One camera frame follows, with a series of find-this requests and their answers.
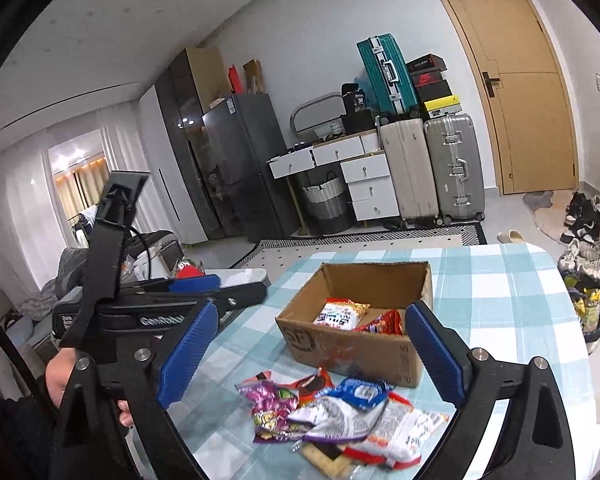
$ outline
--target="slipper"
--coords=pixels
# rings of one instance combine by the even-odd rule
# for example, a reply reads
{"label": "slipper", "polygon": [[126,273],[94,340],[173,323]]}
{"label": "slipper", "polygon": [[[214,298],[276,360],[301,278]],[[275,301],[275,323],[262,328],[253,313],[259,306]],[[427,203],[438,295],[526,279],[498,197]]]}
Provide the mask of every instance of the slipper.
{"label": "slipper", "polygon": [[526,243],[523,236],[518,231],[514,231],[513,229],[511,231],[503,231],[503,232],[499,233],[498,241],[501,244],[524,244],[524,243]]}

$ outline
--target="human hand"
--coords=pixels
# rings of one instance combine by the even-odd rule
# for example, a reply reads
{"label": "human hand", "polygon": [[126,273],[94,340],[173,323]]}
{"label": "human hand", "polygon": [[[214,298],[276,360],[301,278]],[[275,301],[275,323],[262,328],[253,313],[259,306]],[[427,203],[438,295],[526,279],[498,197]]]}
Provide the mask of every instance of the human hand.
{"label": "human hand", "polygon": [[[61,348],[58,354],[56,354],[46,366],[46,389],[56,408],[60,407],[62,396],[64,395],[64,391],[66,390],[69,377],[74,370],[76,361],[77,355],[75,354],[74,348]],[[131,412],[129,411],[128,402],[126,402],[126,400],[119,400],[118,407],[122,411],[119,417],[120,424],[127,428],[131,427],[134,424],[134,421],[131,417]]]}

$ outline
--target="table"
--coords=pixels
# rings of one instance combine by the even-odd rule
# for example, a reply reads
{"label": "table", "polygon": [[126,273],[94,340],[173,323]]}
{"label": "table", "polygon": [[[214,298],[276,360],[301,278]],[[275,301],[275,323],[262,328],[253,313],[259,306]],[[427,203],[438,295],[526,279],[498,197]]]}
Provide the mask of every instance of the table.
{"label": "table", "polygon": [[[554,261],[531,244],[452,249],[316,253],[285,272],[266,302],[249,308],[212,342],[182,402],[170,407],[180,434],[212,480],[322,479],[290,444],[253,444],[250,404],[234,384],[272,369],[291,380],[312,368],[291,358],[274,321],[322,262],[427,260],[432,269],[433,309],[470,348],[481,346],[496,359],[528,363],[535,355],[550,363],[570,421],[578,479],[588,479],[600,448],[589,359],[570,298]],[[334,380],[341,377],[332,374]],[[426,371],[417,388],[398,388],[418,408],[452,413]],[[494,407],[490,424],[465,478],[480,478],[504,420],[507,400]],[[430,439],[429,455],[442,431]],[[146,463],[146,456],[141,454]],[[409,480],[417,472],[361,469],[354,480]]]}

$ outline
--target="metal screw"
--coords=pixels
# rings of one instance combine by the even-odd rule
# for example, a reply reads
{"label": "metal screw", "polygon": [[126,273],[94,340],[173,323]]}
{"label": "metal screw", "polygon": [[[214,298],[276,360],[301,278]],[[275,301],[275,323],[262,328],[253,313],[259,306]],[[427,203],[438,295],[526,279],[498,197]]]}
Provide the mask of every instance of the metal screw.
{"label": "metal screw", "polygon": [[549,367],[549,363],[544,357],[536,357],[534,359],[534,364],[541,370],[546,370]]}
{"label": "metal screw", "polygon": [[139,348],[134,354],[136,361],[146,361],[149,357],[151,357],[151,350],[148,348]]}
{"label": "metal screw", "polygon": [[489,358],[489,352],[484,348],[474,348],[471,350],[471,355],[478,361],[486,361]]}
{"label": "metal screw", "polygon": [[76,370],[85,370],[87,368],[87,366],[89,366],[89,358],[88,357],[81,357],[80,359],[78,359],[75,362]]}

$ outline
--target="refrigerator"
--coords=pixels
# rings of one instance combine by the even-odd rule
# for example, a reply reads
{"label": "refrigerator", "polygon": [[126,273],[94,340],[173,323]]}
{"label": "refrigerator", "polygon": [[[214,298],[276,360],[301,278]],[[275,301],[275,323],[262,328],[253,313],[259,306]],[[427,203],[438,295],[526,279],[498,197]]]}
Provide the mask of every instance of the refrigerator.
{"label": "refrigerator", "polygon": [[300,221],[285,179],[267,164],[286,144],[267,94],[234,94],[203,116],[218,165],[218,186],[230,197],[249,241],[285,238]]}

